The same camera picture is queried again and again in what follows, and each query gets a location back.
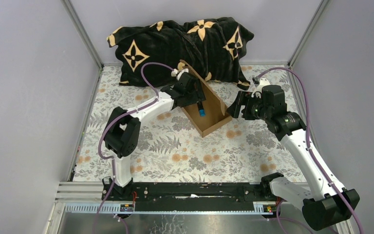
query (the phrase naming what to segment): black pillow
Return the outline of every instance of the black pillow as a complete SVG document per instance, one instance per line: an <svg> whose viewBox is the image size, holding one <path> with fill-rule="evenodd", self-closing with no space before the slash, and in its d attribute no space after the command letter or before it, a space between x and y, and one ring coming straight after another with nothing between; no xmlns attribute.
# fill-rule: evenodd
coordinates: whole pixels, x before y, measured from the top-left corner
<svg viewBox="0 0 374 234"><path fill-rule="evenodd" d="M181 69L182 59L206 81L234 82L247 90L250 85L239 59L246 55L246 44L253 37L233 18L219 18L184 25L168 20L146 27L119 27L107 41L110 47L118 45L115 56L123 62L120 85L145 87L140 74L144 63L160 62ZM144 74L154 87L175 82L165 67L147 66Z"/></svg>

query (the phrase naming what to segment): open cardboard box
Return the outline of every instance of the open cardboard box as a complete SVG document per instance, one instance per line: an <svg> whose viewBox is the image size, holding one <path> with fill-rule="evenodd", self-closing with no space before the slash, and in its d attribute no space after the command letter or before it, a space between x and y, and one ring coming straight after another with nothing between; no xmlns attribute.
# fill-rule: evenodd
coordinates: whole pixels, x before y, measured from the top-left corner
<svg viewBox="0 0 374 234"><path fill-rule="evenodd" d="M224 101L221 100L207 82L188 63L183 60L180 60L180 62L184 63L188 68L188 72L197 77L202 83L203 92L206 97L206 100L203 101L206 115L203 117L200 116L197 104L183 107L182 110L200 135L205 137L230 122L232 117L226 112L227 106Z"/></svg>

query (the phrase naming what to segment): orange flower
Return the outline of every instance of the orange flower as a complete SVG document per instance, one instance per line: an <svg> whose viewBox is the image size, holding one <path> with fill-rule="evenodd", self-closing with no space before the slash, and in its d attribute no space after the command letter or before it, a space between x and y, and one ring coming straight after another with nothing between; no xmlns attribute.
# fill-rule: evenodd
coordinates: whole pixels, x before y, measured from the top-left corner
<svg viewBox="0 0 374 234"><path fill-rule="evenodd" d="M78 162L77 162L77 164L81 164L83 161L84 161L84 158L83 158L82 156L80 156L80 157L78 158Z"/></svg>
<svg viewBox="0 0 374 234"><path fill-rule="evenodd" d="M263 163L262 165L260 165L260 170L262 172L268 172L269 171L269 167L266 164Z"/></svg>
<svg viewBox="0 0 374 234"><path fill-rule="evenodd" d="M164 115L163 115L163 114L158 115L158 116L157 116L157 119L158 119L158 120L163 120L163 119L164 119Z"/></svg>
<svg viewBox="0 0 374 234"><path fill-rule="evenodd" d="M226 133L226 137L227 137L228 139L233 139L234 136L235 136L234 131L232 131L232 130L228 130L228 131L227 131L227 133Z"/></svg>
<svg viewBox="0 0 374 234"><path fill-rule="evenodd" d="M173 160L174 162L178 162L180 161L180 155L179 154L173 154L173 156L171 157L171 160Z"/></svg>
<svg viewBox="0 0 374 234"><path fill-rule="evenodd" d="M205 163L211 163L211 155L204 155L203 161Z"/></svg>

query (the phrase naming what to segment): white wall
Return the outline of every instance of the white wall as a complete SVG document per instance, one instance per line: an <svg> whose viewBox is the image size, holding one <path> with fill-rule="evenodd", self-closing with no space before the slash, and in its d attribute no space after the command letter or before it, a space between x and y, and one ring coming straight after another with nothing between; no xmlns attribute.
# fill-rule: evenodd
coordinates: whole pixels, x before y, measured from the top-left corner
<svg viewBox="0 0 374 234"><path fill-rule="evenodd" d="M332 1L294 69L306 85L320 151L358 191L356 210L374 233L374 1Z"/></svg>
<svg viewBox="0 0 374 234"><path fill-rule="evenodd" d="M0 234L42 233L96 77L61 1L0 0Z"/></svg>
<svg viewBox="0 0 374 234"><path fill-rule="evenodd" d="M104 63L118 61L106 38L119 26L233 17L255 34L242 63L288 61L320 0L72 0Z"/></svg>

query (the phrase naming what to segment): black blanket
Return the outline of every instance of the black blanket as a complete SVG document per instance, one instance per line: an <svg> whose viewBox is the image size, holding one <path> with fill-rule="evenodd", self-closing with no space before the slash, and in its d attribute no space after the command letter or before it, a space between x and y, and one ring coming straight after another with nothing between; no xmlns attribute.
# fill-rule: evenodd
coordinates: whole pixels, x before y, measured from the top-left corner
<svg viewBox="0 0 374 234"><path fill-rule="evenodd" d="M145 87L140 71L146 62L160 62L181 69L180 60L189 63L207 80L234 82L247 90L239 59L254 34L233 18L202 19L179 25L160 21L146 27L119 27L107 37L110 47L118 45L117 59L123 62L120 85ZM144 69L155 87L172 84L167 68L150 65Z"/></svg>

